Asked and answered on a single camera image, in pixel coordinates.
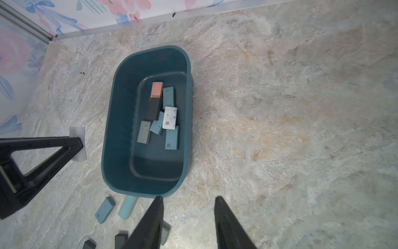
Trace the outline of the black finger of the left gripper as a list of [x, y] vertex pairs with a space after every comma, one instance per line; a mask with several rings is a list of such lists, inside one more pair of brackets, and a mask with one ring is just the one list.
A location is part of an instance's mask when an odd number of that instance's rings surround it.
[[[21, 172], [11, 156], [16, 151], [54, 147], [59, 150], [27, 174]], [[79, 137], [1, 139], [1, 219], [27, 206], [83, 148]]]

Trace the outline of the pink eraser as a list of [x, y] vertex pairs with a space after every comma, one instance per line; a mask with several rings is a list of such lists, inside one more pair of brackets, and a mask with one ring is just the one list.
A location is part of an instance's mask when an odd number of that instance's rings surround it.
[[153, 82], [151, 88], [151, 98], [162, 98], [163, 94], [163, 82]]

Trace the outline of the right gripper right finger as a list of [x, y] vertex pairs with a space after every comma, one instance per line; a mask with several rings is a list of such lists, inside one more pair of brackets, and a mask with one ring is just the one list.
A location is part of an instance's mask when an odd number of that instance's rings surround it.
[[222, 196], [215, 199], [215, 225], [219, 249], [256, 249]]

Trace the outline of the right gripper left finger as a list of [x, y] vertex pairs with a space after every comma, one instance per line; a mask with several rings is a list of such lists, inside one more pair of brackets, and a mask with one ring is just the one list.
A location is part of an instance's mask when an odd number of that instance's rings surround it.
[[159, 249], [163, 216], [163, 198], [157, 196], [122, 249]]

